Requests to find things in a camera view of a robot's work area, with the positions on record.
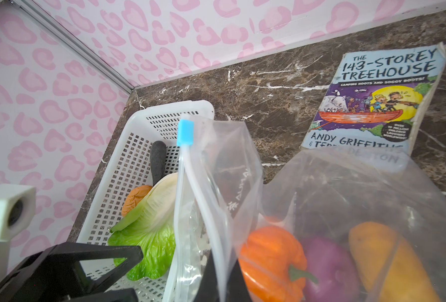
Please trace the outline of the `white perforated plastic basket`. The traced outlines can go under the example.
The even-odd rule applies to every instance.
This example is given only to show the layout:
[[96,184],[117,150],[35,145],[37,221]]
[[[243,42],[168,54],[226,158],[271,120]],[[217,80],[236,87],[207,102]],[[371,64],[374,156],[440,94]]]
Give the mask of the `white perforated plastic basket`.
[[[153,142],[166,144],[165,174],[179,167],[179,148],[176,146],[180,117],[200,115],[214,119],[214,107],[206,101],[181,101],[143,109],[132,114],[125,124],[90,205],[83,206],[84,223],[77,243],[107,245],[110,228],[122,219],[121,209],[127,195],[138,186],[153,183],[150,169],[150,147]],[[113,259],[81,262],[86,275],[98,279],[115,267]],[[139,301],[175,301],[175,269],[160,279],[143,278],[130,281],[123,276],[109,290],[133,288]]]

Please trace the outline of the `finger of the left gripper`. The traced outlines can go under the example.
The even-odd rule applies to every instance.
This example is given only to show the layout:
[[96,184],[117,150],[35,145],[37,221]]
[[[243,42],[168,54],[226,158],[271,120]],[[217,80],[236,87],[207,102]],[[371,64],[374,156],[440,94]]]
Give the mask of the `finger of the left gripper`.
[[[99,279],[83,270],[83,260],[122,259]],[[25,258],[0,281],[0,301],[137,301],[132,288],[111,286],[143,260],[139,246],[65,242]]]

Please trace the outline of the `purple toy onion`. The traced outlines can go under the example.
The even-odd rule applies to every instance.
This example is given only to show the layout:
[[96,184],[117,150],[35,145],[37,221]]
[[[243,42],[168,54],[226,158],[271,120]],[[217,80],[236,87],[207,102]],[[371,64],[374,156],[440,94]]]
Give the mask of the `purple toy onion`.
[[317,282],[308,281],[303,289],[307,301],[356,301],[360,279],[350,253],[335,241],[311,237],[302,241],[309,273]]

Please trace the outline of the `green white toy cabbage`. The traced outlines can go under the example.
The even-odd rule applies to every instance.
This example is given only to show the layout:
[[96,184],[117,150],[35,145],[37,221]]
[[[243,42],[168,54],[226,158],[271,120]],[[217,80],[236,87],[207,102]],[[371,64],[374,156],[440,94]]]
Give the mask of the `green white toy cabbage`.
[[155,187],[111,229],[110,246],[139,246],[143,260],[126,277],[137,281],[159,279],[170,269],[176,248],[174,211],[177,172],[162,178]]

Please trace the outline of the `dark toy eggplant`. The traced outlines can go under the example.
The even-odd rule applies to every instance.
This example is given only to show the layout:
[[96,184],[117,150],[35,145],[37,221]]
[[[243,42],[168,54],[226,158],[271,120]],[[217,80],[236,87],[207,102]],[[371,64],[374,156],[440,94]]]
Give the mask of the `dark toy eggplant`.
[[150,168],[155,186],[165,175],[166,144],[163,141],[156,141],[150,148]]

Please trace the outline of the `orange toy pumpkin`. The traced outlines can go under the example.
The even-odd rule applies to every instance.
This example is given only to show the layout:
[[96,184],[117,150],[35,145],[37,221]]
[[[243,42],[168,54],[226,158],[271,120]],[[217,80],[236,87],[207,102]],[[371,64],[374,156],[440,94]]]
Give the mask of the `orange toy pumpkin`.
[[249,292],[261,301],[302,301],[306,282],[318,283],[307,270],[302,244],[277,226],[249,235],[241,248],[239,265]]

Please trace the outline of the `clear zip top bag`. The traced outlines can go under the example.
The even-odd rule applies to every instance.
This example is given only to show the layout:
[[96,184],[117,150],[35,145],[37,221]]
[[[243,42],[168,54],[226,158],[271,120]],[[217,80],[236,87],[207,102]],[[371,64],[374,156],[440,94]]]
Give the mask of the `clear zip top bag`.
[[175,301],[261,301],[249,292],[239,265],[255,230],[279,226],[301,244],[325,237],[352,257],[349,231],[369,221],[410,243],[446,301],[446,197],[405,152],[303,150],[265,184],[243,122],[184,115],[176,144]]

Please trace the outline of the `yellow toy potato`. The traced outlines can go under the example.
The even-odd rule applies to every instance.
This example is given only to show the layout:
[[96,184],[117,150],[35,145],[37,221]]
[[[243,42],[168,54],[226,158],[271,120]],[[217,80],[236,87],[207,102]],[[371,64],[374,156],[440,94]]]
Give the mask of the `yellow toy potato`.
[[440,301],[417,253],[394,229],[361,223],[349,231],[349,247],[369,301]]
[[121,215],[125,217],[152,190],[152,188],[152,186],[143,185],[133,189],[122,206]]

